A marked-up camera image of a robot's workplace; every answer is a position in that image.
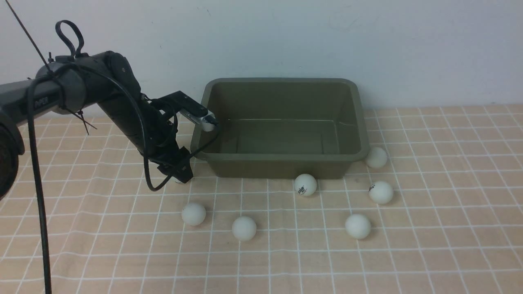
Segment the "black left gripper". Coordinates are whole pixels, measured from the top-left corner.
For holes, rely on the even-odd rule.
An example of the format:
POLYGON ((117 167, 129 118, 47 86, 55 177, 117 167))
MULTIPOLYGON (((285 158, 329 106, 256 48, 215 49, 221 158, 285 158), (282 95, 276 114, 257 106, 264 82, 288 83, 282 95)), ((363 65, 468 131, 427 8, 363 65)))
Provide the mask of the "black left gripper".
POLYGON ((149 136, 149 160, 157 169, 177 183, 188 183, 193 177, 189 151, 179 146, 177 114, 181 106, 171 98, 142 98, 140 110, 149 136))

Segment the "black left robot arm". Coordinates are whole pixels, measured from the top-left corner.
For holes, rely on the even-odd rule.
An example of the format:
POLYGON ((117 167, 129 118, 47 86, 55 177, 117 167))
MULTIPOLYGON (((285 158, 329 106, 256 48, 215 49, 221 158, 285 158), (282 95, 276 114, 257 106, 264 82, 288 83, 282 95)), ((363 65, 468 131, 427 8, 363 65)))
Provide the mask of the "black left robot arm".
POLYGON ((88 56, 57 56, 48 72, 34 79, 1 85, 1 196, 18 175, 25 145, 19 126, 47 112, 79 113, 97 104, 138 149, 168 178, 187 183, 194 156, 176 142, 177 114, 190 117, 200 106, 181 91, 149 99, 142 93, 127 58, 107 51, 88 56))

